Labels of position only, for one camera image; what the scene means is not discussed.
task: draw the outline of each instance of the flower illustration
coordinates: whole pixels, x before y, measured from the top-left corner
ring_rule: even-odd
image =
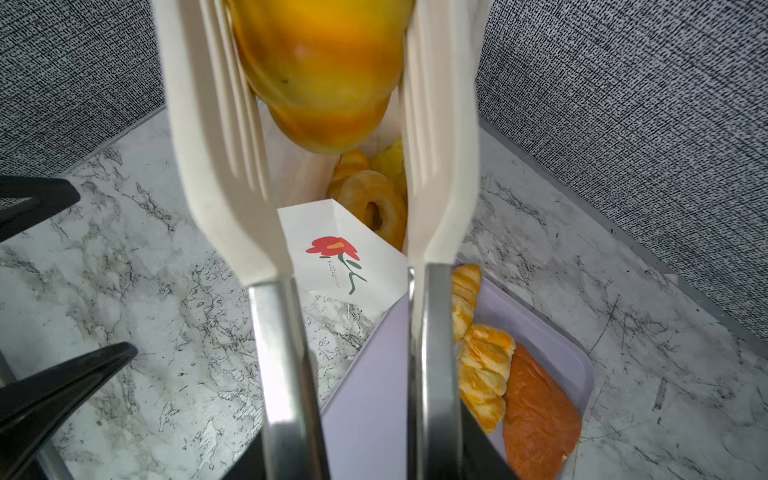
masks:
[[[336,257],[342,263],[343,266],[349,270],[349,283],[352,284],[352,289],[349,291],[349,295],[355,293],[355,277],[361,279],[363,282],[368,280],[362,278],[357,272],[352,270],[349,266],[354,266],[358,270],[362,270],[359,263],[351,260],[344,260],[344,253],[352,257],[353,259],[360,261],[357,256],[357,249],[352,244],[342,237],[322,237],[312,242],[312,248],[306,251],[307,253],[319,253],[320,258]]]

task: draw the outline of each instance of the gray marble pattern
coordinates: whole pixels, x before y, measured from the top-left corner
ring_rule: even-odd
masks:
[[[765,478],[768,362],[481,132],[461,253],[581,345],[596,389],[563,478]],[[139,355],[55,435],[75,478],[219,478],[262,422],[245,292],[195,227],[161,112],[68,179],[82,200],[0,245],[21,377]],[[325,402],[382,318],[302,291]]]

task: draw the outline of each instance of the tray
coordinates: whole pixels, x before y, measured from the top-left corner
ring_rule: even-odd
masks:
[[[524,345],[584,417],[594,390],[586,353],[486,279],[475,322],[503,329]],[[323,410],[335,480],[406,477],[407,380],[408,300],[403,297],[382,319]],[[502,424],[488,437],[506,458]]]

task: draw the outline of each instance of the woven fabric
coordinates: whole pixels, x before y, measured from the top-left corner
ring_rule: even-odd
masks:
[[[163,100],[148,0],[0,2],[0,175],[53,177]]]
[[[496,0],[481,115],[768,340],[768,2]]]

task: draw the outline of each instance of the silver metal arm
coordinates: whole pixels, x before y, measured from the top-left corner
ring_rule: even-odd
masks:
[[[453,265],[409,270],[408,477],[459,478],[462,424],[453,354]]]
[[[264,392],[267,478],[328,479],[301,307],[293,279],[248,287]]]

